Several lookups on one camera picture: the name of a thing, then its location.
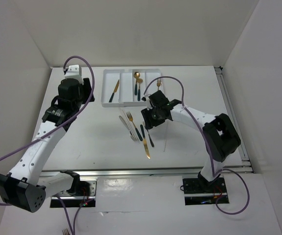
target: spoon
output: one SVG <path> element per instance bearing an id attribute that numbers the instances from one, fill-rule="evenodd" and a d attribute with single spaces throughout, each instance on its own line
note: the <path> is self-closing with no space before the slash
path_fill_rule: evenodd
<path id="1" fill-rule="evenodd" d="M 135 72 L 133 74 L 133 77 L 135 78 L 134 94 L 137 95 L 137 79 L 140 77 L 140 73 L 139 72 Z"/>
<path id="2" fill-rule="evenodd" d="M 140 101 L 140 100 L 141 100 L 140 86 L 141 86 L 141 83 L 143 82 L 143 79 L 142 79 L 142 78 L 137 78 L 137 79 L 136 79 L 136 82 L 139 83 L 139 90 L 138 90 L 138 92 L 137 92 L 137 101 Z"/>

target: metal frame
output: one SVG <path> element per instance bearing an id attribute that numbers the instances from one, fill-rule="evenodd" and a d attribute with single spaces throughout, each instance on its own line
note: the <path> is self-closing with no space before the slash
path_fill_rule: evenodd
<path id="1" fill-rule="evenodd" d="M 248 160 L 242 161 L 243 166 L 227 166 L 239 173 L 252 173 L 252 167 Z M 199 168 L 166 168 L 166 169 L 129 169 L 129 170 L 80 170 L 76 172 L 80 175 L 81 180 L 94 180 L 99 177 L 139 177 L 139 176 L 170 176 L 170 175 L 182 175 L 183 177 L 197 177 L 201 171 Z M 57 174 L 58 171 L 43 171 L 40 177 L 50 177 Z"/>
<path id="2" fill-rule="evenodd" d="M 239 128 L 239 125 L 238 125 L 238 122 L 237 122 L 237 118 L 235 116 L 233 106 L 232 106 L 232 103 L 231 103 L 231 100 L 230 100 L 230 97 L 229 97 L 229 94 L 228 94 L 228 91 L 227 91 L 227 86 L 225 84 L 224 76 L 223 76 L 223 73 L 222 73 L 222 70 L 221 70 L 222 68 L 214 67 L 214 69 L 215 69 L 215 72 L 216 72 L 216 76 L 217 76 L 217 79 L 218 79 L 218 83 L 219 83 L 221 93 L 222 93 L 223 98 L 224 98 L 224 102 L 225 102 L 225 105 L 226 105 L 226 108 L 227 108 L 228 115 L 232 118 L 232 123 L 234 124 L 235 129 L 237 130 L 237 133 L 238 133 L 238 135 L 241 139 L 241 146 L 239 147 L 239 151 L 241 153 L 241 158 L 249 160 L 248 152 L 247 152 L 246 147 L 244 145 L 242 135 L 241 135 L 241 132 L 240 132 L 240 128 Z"/>

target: cable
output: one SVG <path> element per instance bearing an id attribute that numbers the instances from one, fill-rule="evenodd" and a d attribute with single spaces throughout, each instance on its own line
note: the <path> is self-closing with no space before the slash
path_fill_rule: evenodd
<path id="1" fill-rule="evenodd" d="M 206 145 L 206 149 L 207 149 L 207 152 L 208 152 L 209 157 L 210 157 L 210 164 L 211 164 L 211 170 L 212 170 L 213 177 L 217 176 L 220 172 L 226 170 L 226 171 L 230 171 L 230 172 L 236 174 L 236 175 L 241 179 L 242 183 L 244 184 L 244 187 L 245 187 L 245 189 L 246 189 L 246 191 L 247 191 L 247 197 L 248 197 L 248 198 L 247 198 L 247 203 L 245 204 L 245 206 L 244 206 L 241 210 L 239 210 L 239 211 L 237 211 L 237 212 L 226 212 L 226 211 L 220 209 L 219 206 L 217 205 L 217 203 L 218 203 L 218 200 L 219 200 L 220 198 L 222 198 L 222 197 L 217 198 L 217 200 L 216 200 L 216 202 L 215 202 L 216 207 L 217 207 L 218 210 L 220 210 L 222 213 L 229 214 L 229 215 L 235 215 L 235 214 L 240 214 L 240 213 L 244 212 L 245 209 L 248 207 L 249 202 L 250 202 L 250 192 L 249 192 L 248 186 L 247 186 L 247 184 L 245 183 L 245 181 L 243 180 L 243 178 L 241 177 L 241 175 L 239 175 L 237 172 L 235 172 L 235 171 L 233 171 L 233 170 L 224 168 L 224 169 L 219 170 L 219 171 L 217 171 L 217 172 L 215 173 L 214 162 L 213 162 L 213 161 L 214 161 L 214 160 L 213 160 L 213 155 L 212 155 L 212 152 L 210 151 L 210 146 L 209 146 L 209 143 L 208 143 L 208 141 L 207 141 L 207 139 L 206 139 L 206 137 L 205 137 L 205 135 L 204 135 L 204 132 L 203 132 L 202 128 L 200 127 L 200 125 L 199 125 L 198 121 L 196 120 L 196 118 L 193 116 L 193 114 L 192 114 L 192 113 L 185 107 L 185 105 L 184 105 L 184 87 L 183 87 L 183 84 L 182 84 L 178 79 L 176 79 L 175 77 L 170 77 L 170 76 L 161 76 L 161 77 L 157 77 L 157 78 L 155 78 L 153 81 L 151 81 L 151 82 L 149 83 L 149 85 L 147 85 L 147 87 L 146 87 L 146 89 L 145 89 L 143 95 L 146 94 L 146 91 L 147 91 L 147 89 L 150 87 L 150 85 L 151 85 L 154 81 L 156 81 L 156 80 L 158 80 L 158 79 L 160 79 L 160 78 L 171 78 L 171 79 L 176 80 L 177 82 L 179 82 L 179 84 L 180 84 L 180 86 L 181 86 L 181 89 L 182 89 L 182 95 L 181 95 L 181 104 L 182 104 L 182 107 L 183 107 L 184 110 L 192 117 L 194 123 L 195 123 L 196 126 L 198 127 L 198 129 L 199 129 L 199 131 L 200 131 L 200 133 L 201 133 L 201 135 L 202 135 L 202 137 L 203 137 L 203 139 L 204 139 L 204 142 L 205 142 L 205 145 Z"/>
<path id="2" fill-rule="evenodd" d="M 224 213 L 224 214 L 228 214 L 228 215 L 240 214 L 240 213 L 242 213 L 242 212 L 245 211 L 245 209 L 248 207 L 248 205 L 249 205 L 249 203 L 250 203 L 250 192 L 249 192 L 249 188 L 248 188 L 247 184 L 245 183 L 244 179 L 241 177 L 241 175 L 239 175 L 239 174 L 238 174 L 237 172 L 235 172 L 234 170 L 231 170 L 231 169 L 228 169 L 228 168 L 224 168 L 222 171 L 225 171 L 225 170 L 226 170 L 226 171 L 230 171 L 230 172 L 236 174 L 236 175 L 240 178 L 240 180 L 241 180 L 242 183 L 244 184 L 244 187 L 245 187 L 245 189 L 246 189 L 246 191 L 247 191 L 247 196 L 248 196 L 247 203 L 245 204 L 245 206 L 244 206 L 241 210 L 239 210 L 239 211 L 237 211 L 237 212 L 226 212 L 226 211 L 220 209 L 219 206 L 218 206 L 218 201 L 223 197 L 223 196 L 221 196 L 221 197 L 217 198 L 217 200 L 216 200 L 216 202 L 215 202 L 215 205 L 216 205 L 217 209 L 220 210 L 220 211 L 221 211 L 222 213 Z"/>
<path id="3" fill-rule="evenodd" d="M 63 65 L 63 69 L 64 69 L 64 70 L 65 70 L 65 68 L 66 68 L 67 63 L 68 63 L 71 59 L 73 59 L 73 58 L 77 58 L 77 59 L 82 60 L 82 61 L 88 66 L 88 68 L 89 68 L 89 70 L 90 70 L 90 72 L 91 72 L 91 75 L 92 75 L 92 91 L 91 91 L 90 95 L 88 96 L 88 99 L 87 99 L 87 101 L 85 102 L 85 104 L 83 105 L 83 107 L 82 107 L 76 114 L 74 114 L 70 119 L 66 120 L 64 123 L 62 123 L 61 125 L 57 126 L 57 127 L 54 128 L 53 130 L 49 131 L 47 134 L 43 135 L 43 136 L 40 137 L 39 139 L 36 139 L 36 140 L 32 141 L 31 143 L 29 143 L 29 144 L 27 144 L 27 145 L 25 145 L 25 146 L 23 146 L 23 147 L 21 147 L 21 148 L 18 148 L 17 150 L 14 150 L 14 151 L 11 152 L 11 153 L 8 153 L 8 154 L 4 155 L 3 157 L 0 158 L 0 162 L 1 162 L 2 160 L 4 160 L 4 159 L 6 159 L 6 158 L 8 158 L 8 157 L 10 157 L 10 156 L 12 156 L 12 155 L 14 155 L 14 154 L 16 154 L 16 153 L 22 151 L 23 149 L 32 146 L 33 144 L 37 143 L 38 141 L 40 141 L 40 140 L 46 138 L 47 136 L 51 135 L 53 132 L 55 132 L 56 130 L 60 129 L 61 127 L 64 127 L 64 126 L 67 125 L 68 123 L 74 121 L 74 120 L 77 118 L 77 116 L 86 108 L 86 106 L 87 106 L 88 103 L 90 102 L 90 100 L 91 100 L 91 98 L 92 98 L 92 96 L 93 96 L 93 92 L 94 92 L 94 87 L 95 87 L 94 72 L 93 72 L 93 69 L 92 69 L 91 65 L 90 65 L 84 58 L 82 58 L 82 57 L 80 57 L 80 56 L 77 56 L 77 55 L 71 56 L 71 57 L 69 57 L 69 58 L 66 60 L 66 62 L 65 62 L 64 65 Z M 10 204 L 7 204 L 7 203 L 0 203 L 0 206 L 10 206 Z"/>
<path id="4" fill-rule="evenodd" d="M 61 205 L 62 205 L 62 207 L 63 207 L 63 209 L 64 209 L 64 212 L 65 212 L 65 214 L 66 214 L 67 221 L 68 221 L 68 224 L 69 224 L 69 229 L 70 229 L 72 235 L 75 235 L 75 233 L 74 233 L 74 231 L 73 231 L 73 229 L 72 229 L 72 226 L 71 226 L 71 222 L 70 222 L 70 218 L 69 218 L 69 214 L 68 214 L 66 205 L 64 204 L 63 200 L 62 200 L 58 195 L 56 195 L 56 198 L 58 198 L 58 200 L 60 201 L 60 203 L 61 203 Z"/>
<path id="5" fill-rule="evenodd" d="M 73 235 L 76 235 L 76 219 L 77 219 L 77 214 L 79 213 L 80 209 L 88 202 L 92 201 L 93 199 L 87 199 L 84 203 L 81 203 L 80 204 L 80 207 L 78 208 L 75 216 L 74 216 L 74 219 L 73 219 L 73 232 L 74 234 Z"/>

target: knife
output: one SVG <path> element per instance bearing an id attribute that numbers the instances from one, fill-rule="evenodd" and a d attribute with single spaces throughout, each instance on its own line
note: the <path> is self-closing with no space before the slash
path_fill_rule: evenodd
<path id="1" fill-rule="evenodd" d="M 118 80 L 118 82 L 117 82 L 117 84 L 116 84 L 116 86 L 115 86 L 115 89 L 113 90 L 113 93 L 112 93 L 112 95 L 111 95 L 111 97 L 110 97 L 109 103 L 112 102 L 113 96 L 114 96 L 115 93 L 117 92 L 118 87 L 119 87 L 119 80 Z"/>
<path id="2" fill-rule="evenodd" d="M 144 144 L 146 156 L 147 156 L 148 159 L 151 159 L 149 148 L 147 147 L 147 143 L 146 143 L 146 139 L 145 139 L 144 128 L 143 128 L 142 124 L 141 124 L 141 131 L 142 131 L 142 135 L 143 135 L 143 144 Z"/>

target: white robotic arm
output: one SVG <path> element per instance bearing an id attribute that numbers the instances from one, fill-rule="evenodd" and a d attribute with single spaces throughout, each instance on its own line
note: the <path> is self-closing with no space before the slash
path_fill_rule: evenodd
<path id="1" fill-rule="evenodd" d="M 200 126 L 198 128 L 179 100 L 169 101 L 161 91 L 157 91 L 145 99 L 147 108 L 142 110 L 141 113 L 147 129 L 152 129 L 169 119 L 186 124 L 195 130 L 203 130 L 210 147 L 211 153 L 209 154 L 212 155 L 213 159 L 206 159 L 198 177 L 204 186 L 211 185 L 219 176 L 219 174 L 216 175 L 216 172 L 219 172 L 225 166 L 227 156 L 241 144 L 240 137 L 230 118 L 225 114 L 215 116 L 186 107 L 195 117 Z"/>
<path id="2" fill-rule="evenodd" d="M 35 137 L 40 141 L 26 150 L 7 175 L 0 174 L 0 196 L 4 202 L 35 212 L 47 197 L 58 192 L 66 190 L 74 194 L 81 188 L 89 190 L 87 182 L 81 182 L 78 174 L 67 170 L 52 177 L 39 178 L 48 157 L 73 121 L 45 138 L 42 136 L 73 117 L 87 101 L 90 92 L 90 81 L 88 78 L 82 79 L 81 67 L 69 66 L 65 79 L 58 86 L 58 96 L 52 100 L 42 118 L 43 122 Z"/>

